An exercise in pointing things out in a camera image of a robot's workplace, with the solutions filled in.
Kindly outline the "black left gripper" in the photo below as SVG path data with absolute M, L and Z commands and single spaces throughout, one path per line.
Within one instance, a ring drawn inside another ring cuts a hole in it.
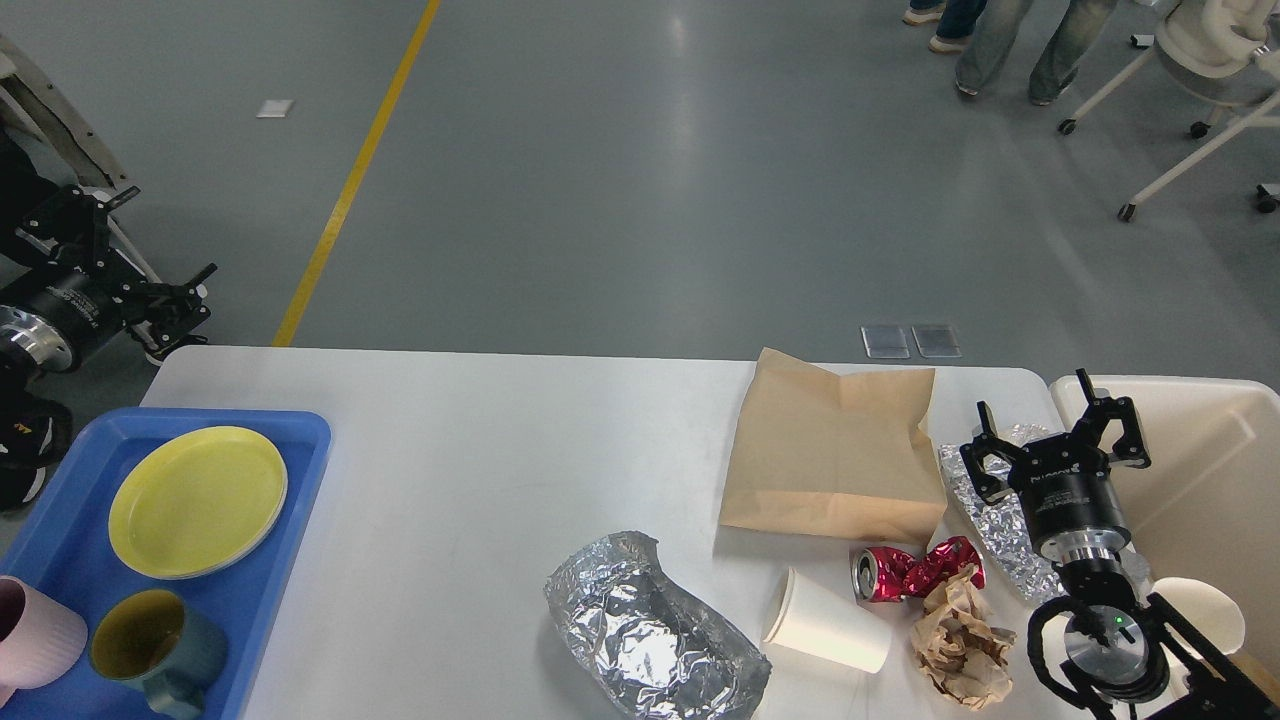
M 137 193 L 101 200 L 68 184 L 15 223 L 15 261 L 36 268 L 1 291 L 4 373 L 74 372 L 124 324 L 146 354 L 209 343 L 192 331 L 210 318 L 204 281 L 216 264 L 184 284 L 136 281 L 111 247 L 110 214 Z

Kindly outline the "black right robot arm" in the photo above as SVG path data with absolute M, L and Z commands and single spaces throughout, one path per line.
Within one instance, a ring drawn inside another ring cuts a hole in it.
M 1115 702 L 1156 700 L 1178 659 L 1189 691 L 1158 717 L 1275 719 L 1277 706 L 1183 612 L 1161 594 L 1138 596 L 1120 559 L 1132 532 L 1111 470 L 1151 465 L 1140 416 L 1126 396 L 1098 396 L 1084 369 L 1076 378 L 1085 406 L 1069 432 L 1014 445 L 979 402 L 980 430 L 959 450 L 984 503 L 1018 498 L 1030 547 L 1065 589 L 1030 615 L 1037 678 L 1069 705 L 1111 719 Z

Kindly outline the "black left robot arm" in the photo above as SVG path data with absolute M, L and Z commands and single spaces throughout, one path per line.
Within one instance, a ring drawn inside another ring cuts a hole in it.
M 210 263 L 189 281 L 170 284 L 127 252 L 113 211 L 136 196 L 113 199 L 67 184 L 18 222 L 6 255 L 27 272 L 3 287 L 3 374 L 19 388 L 50 373 L 70 373 L 120 333 L 148 359 L 206 338 L 195 328 L 210 316 L 204 282 Z

